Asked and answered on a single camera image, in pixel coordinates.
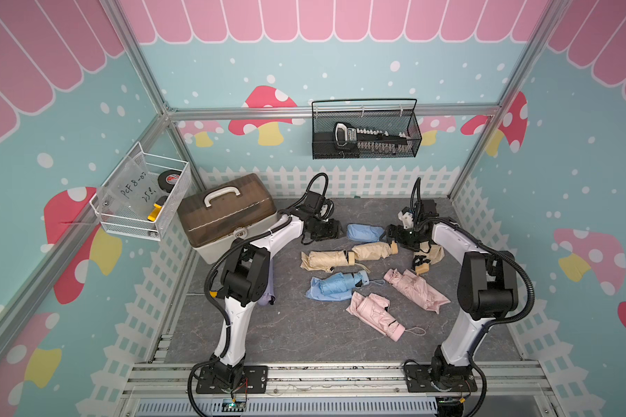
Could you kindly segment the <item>beige umbrella sleeve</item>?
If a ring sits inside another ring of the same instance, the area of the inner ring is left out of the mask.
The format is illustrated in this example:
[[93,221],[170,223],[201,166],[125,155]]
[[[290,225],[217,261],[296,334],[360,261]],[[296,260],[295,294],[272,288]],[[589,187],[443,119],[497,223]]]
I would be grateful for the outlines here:
[[420,250],[415,252],[415,255],[426,255],[431,264],[436,264],[444,258],[444,249],[440,245],[423,242],[420,243]]

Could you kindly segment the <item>pink umbrella sleeve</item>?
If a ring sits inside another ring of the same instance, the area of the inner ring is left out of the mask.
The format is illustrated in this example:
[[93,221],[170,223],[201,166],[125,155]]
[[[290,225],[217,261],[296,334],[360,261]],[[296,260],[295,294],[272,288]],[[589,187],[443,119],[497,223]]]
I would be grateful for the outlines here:
[[384,281],[425,311],[439,314],[442,306],[450,304],[445,295],[410,270],[390,269],[384,275]]

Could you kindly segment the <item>light blue sleeved umbrella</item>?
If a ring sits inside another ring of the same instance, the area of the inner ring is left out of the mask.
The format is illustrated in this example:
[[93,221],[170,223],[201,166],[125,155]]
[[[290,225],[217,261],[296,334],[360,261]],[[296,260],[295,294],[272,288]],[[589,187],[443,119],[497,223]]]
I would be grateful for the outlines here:
[[384,279],[371,280],[364,270],[354,273],[337,273],[325,279],[313,277],[305,296],[320,302],[342,302],[350,300],[356,289],[372,284],[383,286],[385,283]]

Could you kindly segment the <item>pink sleeved umbrella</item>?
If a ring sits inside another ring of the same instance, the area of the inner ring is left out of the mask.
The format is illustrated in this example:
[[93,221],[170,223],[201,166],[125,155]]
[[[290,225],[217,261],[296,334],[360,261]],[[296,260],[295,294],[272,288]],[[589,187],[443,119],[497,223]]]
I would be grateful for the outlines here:
[[377,330],[378,333],[397,342],[404,334],[424,336],[423,328],[405,328],[389,311],[391,302],[377,294],[367,296],[354,293],[346,311],[363,323]]

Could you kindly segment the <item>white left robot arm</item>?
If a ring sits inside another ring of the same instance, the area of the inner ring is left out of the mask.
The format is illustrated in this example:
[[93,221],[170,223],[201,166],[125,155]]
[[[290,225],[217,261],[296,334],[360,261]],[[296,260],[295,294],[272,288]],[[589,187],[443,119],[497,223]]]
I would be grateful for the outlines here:
[[234,392],[246,379],[243,365],[250,318],[270,283],[271,259],[300,236],[311,241],[336,239],[340,223],[332,218],[334,203],[326,197],[329,177],[317,173],[295,203],[278,210],[269,227],[252,237],[238,237],[212,265],[204,291],[224,320],[219,343],[210,359],[194,366],[191,377],[208,375],[210,384]]

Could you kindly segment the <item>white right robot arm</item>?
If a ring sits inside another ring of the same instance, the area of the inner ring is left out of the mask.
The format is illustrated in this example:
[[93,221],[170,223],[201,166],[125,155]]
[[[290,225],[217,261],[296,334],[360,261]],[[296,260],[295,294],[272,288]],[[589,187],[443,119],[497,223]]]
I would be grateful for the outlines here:
[[521,321],[535,303],[533,284],[509,251],[483,244],[450,217],[438,215],[436,203],[421,197],[421,182],[411,191],[410,206],[400,215],[402,225],[388,236],[414,252],[413,273],[389,272],[391,285],[413,302],[433,306],[433,289],[423,273],[446,255],[461,266],[457,283],[460,307],[447,339],[436,348],[430,364],[408,360],[403,373],[412,393],[476,391],[474,361],[485,335],[497,324]]

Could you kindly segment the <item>small blue sleeved umbrella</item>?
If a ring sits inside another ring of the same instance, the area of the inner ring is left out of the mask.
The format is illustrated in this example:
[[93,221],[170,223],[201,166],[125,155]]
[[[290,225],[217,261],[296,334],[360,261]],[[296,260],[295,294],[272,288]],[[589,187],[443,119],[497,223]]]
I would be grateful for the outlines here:
[[378,243],[385,235],[385,229],[378,226],[352,223],[347,226],[346,236],[359,243]]

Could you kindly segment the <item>beige sleeved umbrella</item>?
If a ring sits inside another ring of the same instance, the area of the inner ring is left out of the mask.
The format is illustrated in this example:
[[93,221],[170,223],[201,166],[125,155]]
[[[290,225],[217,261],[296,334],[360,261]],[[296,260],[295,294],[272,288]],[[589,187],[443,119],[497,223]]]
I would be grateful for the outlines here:
[[377,261],[398,253],[396,243],[365,243],[352,248],[356,261]]

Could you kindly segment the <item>purple sleeved umbrella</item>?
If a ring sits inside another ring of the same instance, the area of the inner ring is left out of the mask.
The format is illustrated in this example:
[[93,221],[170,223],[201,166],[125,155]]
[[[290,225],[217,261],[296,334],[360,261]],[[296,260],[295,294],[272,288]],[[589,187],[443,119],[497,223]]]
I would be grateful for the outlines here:
[[274,289],[274,267],[273,262],[270,262],[268,269],[268,281],[267,287],[262,294],[261,298],[257,301],[260,306],[273,305],[276,301],[275,289]]

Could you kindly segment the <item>socket set in basket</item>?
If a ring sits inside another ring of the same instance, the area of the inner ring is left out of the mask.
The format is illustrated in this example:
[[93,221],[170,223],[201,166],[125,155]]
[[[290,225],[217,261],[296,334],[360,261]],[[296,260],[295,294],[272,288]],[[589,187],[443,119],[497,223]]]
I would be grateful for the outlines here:
[[392,136],[386,130],[368,130],[346,123],[335,124],[333,143],[336,150],[348,155],[407,156],[414,153],[412,139],[403,132]]

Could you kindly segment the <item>brown and cream toolbox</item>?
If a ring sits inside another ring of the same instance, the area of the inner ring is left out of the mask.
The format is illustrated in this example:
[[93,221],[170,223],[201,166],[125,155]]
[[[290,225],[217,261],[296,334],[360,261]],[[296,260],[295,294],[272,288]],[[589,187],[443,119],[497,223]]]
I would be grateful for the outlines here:
[[256,174],[186,197],[177,213],[190,245],[209,265],[236,239],[264,233],[278,221],[271,194]]

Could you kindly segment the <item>black tape roll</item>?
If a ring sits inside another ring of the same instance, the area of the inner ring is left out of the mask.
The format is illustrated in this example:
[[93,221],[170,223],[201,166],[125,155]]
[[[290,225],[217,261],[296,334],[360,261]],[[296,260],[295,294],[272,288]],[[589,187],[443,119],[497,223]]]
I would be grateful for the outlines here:
[[158,176],[158,186],[163,192],[170,194],[177,185],[181,174],[180,170],[165,170]]

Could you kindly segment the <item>yellow tool in bin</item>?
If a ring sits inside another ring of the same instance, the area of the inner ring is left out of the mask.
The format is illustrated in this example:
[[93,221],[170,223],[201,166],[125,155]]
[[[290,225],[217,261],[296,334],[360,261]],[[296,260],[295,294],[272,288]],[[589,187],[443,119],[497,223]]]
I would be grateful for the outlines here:
[[150,222],[156,222],[166,201],[167,201],[167,196],[161,196],[157,201],[154,202],[153,209],[151,210],[151,213],[147,217],[147,219]]

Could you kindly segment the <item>clear plastic wall bin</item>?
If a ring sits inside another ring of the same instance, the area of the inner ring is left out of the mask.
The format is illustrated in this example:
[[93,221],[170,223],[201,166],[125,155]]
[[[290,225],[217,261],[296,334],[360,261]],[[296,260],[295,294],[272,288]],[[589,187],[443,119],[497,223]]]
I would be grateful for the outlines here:
[[[182,172],[170,194],[158,186],[165,170]],[[148,153],[138,142],[90,199],[90,206],[108,234],[161,241],[191,184],[189,163]],[[147,217],[161,196],[167,201],[156,222],[150,222]]]

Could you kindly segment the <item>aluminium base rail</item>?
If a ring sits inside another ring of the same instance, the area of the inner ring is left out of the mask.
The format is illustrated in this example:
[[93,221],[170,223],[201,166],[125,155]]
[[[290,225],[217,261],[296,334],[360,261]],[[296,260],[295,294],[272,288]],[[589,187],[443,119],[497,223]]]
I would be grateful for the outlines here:
[[188,364],[137,365],[118,397],[116,416],[435,416],[450,402],[481,416],[562,416],[563,407],[535,361],[483,362],[458,389],[440,391],[388,362],[266,364],[235,393],[188,394]]

